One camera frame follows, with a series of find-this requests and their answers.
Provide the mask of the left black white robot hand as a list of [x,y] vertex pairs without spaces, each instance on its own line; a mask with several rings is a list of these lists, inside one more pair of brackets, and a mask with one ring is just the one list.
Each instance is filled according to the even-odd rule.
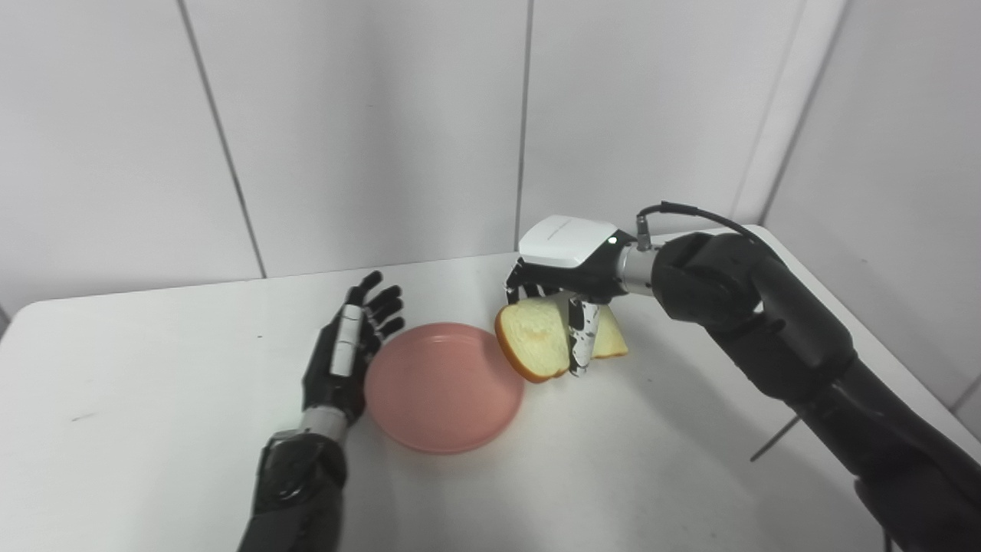
[[402,288],[378,290],[382,272],[372,271],[351,287],[323,326],[302,378],[304,412],[328,409],[357,423],[366,407],[368,368],[382,346],[405,327]]

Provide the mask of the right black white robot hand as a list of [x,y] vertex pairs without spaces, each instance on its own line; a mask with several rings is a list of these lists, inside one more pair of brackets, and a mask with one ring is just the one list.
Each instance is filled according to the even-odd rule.
[[525,380],[579,376],[594,359],[622,356],[623,339],[609,352],[600,335],[611,301],[631,293],[626,268],[636,242],[611,223],[564,215],[520,238],[495,332]]

